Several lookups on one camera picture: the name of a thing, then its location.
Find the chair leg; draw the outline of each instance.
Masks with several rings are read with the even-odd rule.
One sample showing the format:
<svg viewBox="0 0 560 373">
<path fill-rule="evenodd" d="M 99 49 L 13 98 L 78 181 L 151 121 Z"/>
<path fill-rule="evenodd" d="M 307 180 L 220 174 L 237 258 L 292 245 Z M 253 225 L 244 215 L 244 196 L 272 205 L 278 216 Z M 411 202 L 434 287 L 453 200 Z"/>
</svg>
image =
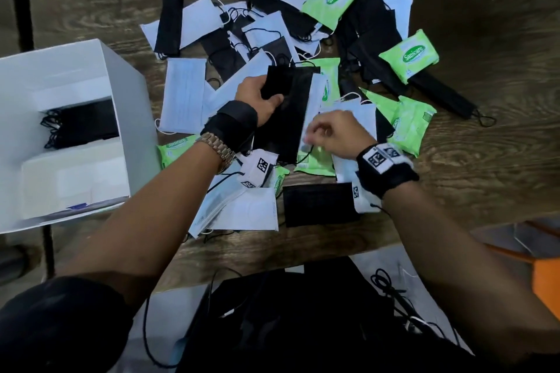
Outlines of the chair leg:
<svg viewBox="0 0 560 373">
<path fill-rule="evenodd" d="M 486 247 L 498 254 L 509 256 L 510 258 L 517 259 L 518 261 L 523 261 L 529 264 L 533 264 L 536 261 L 534 256 L 522 254 L 521 252 L 512 251 L 510 249 L 505 249 L 501 247 L 497 247 L 495 245 L 491 245 L 490 243 L 485 243 Z"/>
<path fill-rule="evenodd" d="M 525 224 L 534 227 L 548 235 L 552 235 L 552 236 L 556 236 L 556 237 L 560 237 L 560 231 L 552 228 L 550 226 L 547 226 L 546 224 L 542 224 L 538 221 L 525 221 Z"/>
</svg>

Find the orange chair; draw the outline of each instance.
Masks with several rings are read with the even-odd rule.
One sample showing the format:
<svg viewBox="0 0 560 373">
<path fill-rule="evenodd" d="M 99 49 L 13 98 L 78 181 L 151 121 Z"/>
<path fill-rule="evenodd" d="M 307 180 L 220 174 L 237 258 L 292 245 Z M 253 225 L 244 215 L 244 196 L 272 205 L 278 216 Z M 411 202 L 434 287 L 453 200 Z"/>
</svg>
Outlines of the orange chair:
<svg viewBox="0 0 560 373">
<path fill-rule="evenodd" d="M 544 233 L 560 238 L 560 232 L 555 228 L 536 221 L 525 221 L 525 223 Z M 532 264 L 533 280 L 531 287 L 533 292 L 560 320 L 560 258 L 538 259 L 534 256 L 500 248 L 488 243 L 485 245 L 502 255 Z"/>
</svg>

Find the white cardboard box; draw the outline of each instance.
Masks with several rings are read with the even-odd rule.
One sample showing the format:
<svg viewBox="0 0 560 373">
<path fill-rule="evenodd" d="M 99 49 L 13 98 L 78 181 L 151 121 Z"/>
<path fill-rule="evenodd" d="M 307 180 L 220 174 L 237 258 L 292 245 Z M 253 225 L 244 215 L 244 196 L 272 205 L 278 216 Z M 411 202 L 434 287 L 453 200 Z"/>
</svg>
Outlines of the white cardboard box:
<svg viewBox="0 0 560 373">
<path fill-rule="evenodd" d="M 100 40 L 0 58 L 0 77 L 0 233 L 76 219 L 123 201 L 24 219 L 22 164 L 52 151 L 44 148 L 49 130 L 40 125 L 46 110 L 112 99 L 129 195 L 160 171 L 146 81 Z"/>
</svg>

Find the forearm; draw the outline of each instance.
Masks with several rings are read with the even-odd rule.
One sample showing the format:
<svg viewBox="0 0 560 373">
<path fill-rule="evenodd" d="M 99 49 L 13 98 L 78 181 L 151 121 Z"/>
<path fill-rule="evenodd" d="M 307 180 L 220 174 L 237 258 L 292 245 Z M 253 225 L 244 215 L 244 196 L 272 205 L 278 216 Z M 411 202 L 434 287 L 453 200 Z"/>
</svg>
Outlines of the forearm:
<svg viewBox="0 0 560 373">
<path fill-rule="evenodd" d="M 220 163 L 210 146 L 195 143 L 120 207 L 62 275 L 103 281 L 139 306 L 185 238 Z"/>
<path fill-rule="evenodd" d="M 504 363 L 560 351 L 558 320 L 416 182 L 383 201 L 416 271 L 473 350 Z"/>
</svg>

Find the black wrist strap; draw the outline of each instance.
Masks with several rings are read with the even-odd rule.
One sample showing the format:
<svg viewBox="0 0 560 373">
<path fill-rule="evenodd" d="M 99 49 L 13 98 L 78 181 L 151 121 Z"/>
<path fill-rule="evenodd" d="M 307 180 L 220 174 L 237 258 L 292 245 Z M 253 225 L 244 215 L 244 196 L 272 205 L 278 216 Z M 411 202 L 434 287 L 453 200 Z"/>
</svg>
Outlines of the black wrist strap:
<svg viewBox="0 0 560 373">
<path fill-rule="evenodd" d="M 208 120 L 200 134 L 215 134 L 237 153 L 253 136 L 257 124 L 258 116 L 251 105 L 241 101 L 229 101 Z"/>
<path fill-rule="evenodd" d="M 357 161 L 360 184 L 381 199 L 388 190 L 420 179 L 413 170 L 412 161 L 390 143 L 367 147 Z"/>
</svg>

